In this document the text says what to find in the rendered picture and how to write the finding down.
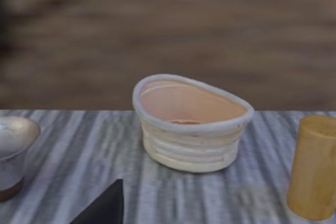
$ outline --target striped surface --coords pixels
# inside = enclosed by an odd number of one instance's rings
[[[124,179],[125,224],[336,223],[303,220],[284,201],[304,114],[257,112],[238,159],[195,175],[146,155],[133,112],[1,111],[39,122],[43,133],[27,155],[23,191],[0,204],[0,223],[68,224],[117,178]]]

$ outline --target brown background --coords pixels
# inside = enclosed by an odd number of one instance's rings
[[[131,109],[173,73],[264,110],[336,109],[335,0],[71,0],[14,27],[4,108]]]

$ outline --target cup rim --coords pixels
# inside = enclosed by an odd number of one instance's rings
[[[192,84],[201,88],[204,88],[205,90],[208,90],[212,93],[219,94],[221,96],[225,96],[227,98],[230,98],[234,100],[235,102],[239,103],[240,105],[244,106],[246,108],[246,112],[238,116],[236,118],[232,118],[226,121],[219,121],[219,122],[211,122],[211,123],[202,123],[202,124],[175,124],[171,123],[165,120],[161,120],[155,116],[152,116],[149,114],[145,108],[142,106],[140,102],[140,93],[142,88],[151,81],[157,81],[157,80],[174,80],[174,81],[180,81],[187,84]],[[163,130],[172,131],[172,132],[178,132],[178,133],[189,133],[189,134],[195,134],[199,132],[214,132],[214,131],[224,131],[228,128],[231,128],[233,126],[236,126],[237,124],[241,123],[247,123],[252,120],[254,115],[254,108],[245,100],[242,98],[227,92],[225,90],[222,90],[220,88],[216,88],[214,86],[211,86],[209,84],[206,84],[204,82],[196,81],[187,77],[177,76],[174,74],[154,74],[148,77],[145,77],[141,81],[139,81],[134,90],[133,90],[133,107],[136,111],[136,113],[144,120],[146,120],[148,123],[155,125]]]
[[[36,137],[34,138],[34,140],[33,140],[30,144],[28,144],[26,147],[22,148],[21,150],[19,150],[19,151],[17,151],[17,152],[14,152],[14,153],[12,153],[12,154],[10,154],[10,155],[8,155],[8,156],[5,156],[5,157],[1,157],[1,158],[0,158],[0,162],[1,162],[1,161],[4,161],[4,160],[7,160],[7,159],[14,158],[14,157],[20,155],[21,153],[27,151],[27,150],[32,146],[32,144],[33,144],[33,143],[39,138],[39,136],[41,135],[41,127],[40,127],[40,125],[39,125],[37,122],[35,122],[34,120],[30,119],[30,118],[25,118],[25,117],[23,117],[23,116],[0,116],[0,118],[20,118],[20,119],[27,120],[27,121],[29,121],[30,123],[34,124],[34,125],[36,126],[37,131],[38,131],[38,134],[36,135]]]

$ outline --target cup base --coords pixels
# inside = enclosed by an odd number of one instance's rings
[[[13,198],[15,195],[17,195],[23,187],[23,181],[24,179],[22,178],[18,183],[16,183],[11,188],[0,191],[0,202],[7,201]]]

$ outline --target table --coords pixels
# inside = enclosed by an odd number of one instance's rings
[[[336,112],[256,112],[237,160],[211,174],[151,160],[131,111],[0,111],[41,124],[27,154],[25,186],[0,204],[0,223],[68,224],[117,178],[125,224],[307,224],[286,206],[299,119]],[[336,216],[320,223],[336,223]]]

